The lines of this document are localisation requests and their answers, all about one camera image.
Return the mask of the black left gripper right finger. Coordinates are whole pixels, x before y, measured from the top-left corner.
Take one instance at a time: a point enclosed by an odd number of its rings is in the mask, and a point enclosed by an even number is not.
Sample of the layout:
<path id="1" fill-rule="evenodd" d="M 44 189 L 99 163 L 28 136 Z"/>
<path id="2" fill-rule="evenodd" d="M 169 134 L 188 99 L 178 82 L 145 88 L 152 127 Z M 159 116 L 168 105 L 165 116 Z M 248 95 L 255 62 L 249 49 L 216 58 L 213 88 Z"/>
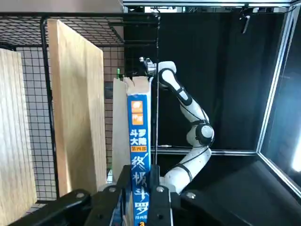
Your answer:
<path id="1" fill-rule="evenodd" d="M 160 168 L 150 170 L 151 226 L 236 226 L 238 218 L 198 190 L 180 195 L 159 184 Z"/>

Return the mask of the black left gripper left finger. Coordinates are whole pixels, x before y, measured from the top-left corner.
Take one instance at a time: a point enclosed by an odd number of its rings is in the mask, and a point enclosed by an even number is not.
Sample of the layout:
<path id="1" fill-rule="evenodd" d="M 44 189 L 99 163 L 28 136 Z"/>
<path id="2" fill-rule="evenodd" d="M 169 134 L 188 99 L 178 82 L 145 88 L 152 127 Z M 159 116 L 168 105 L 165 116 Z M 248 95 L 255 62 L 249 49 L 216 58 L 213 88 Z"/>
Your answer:
<path id="1" fill-rule="evenodd" d="M 76 189 L 27 214 L 13 226 L 112 226 L 115 209 L 124 211 L 131 166 L 125 165 L 116 184 L 106 185 L 95 194 Z"/>

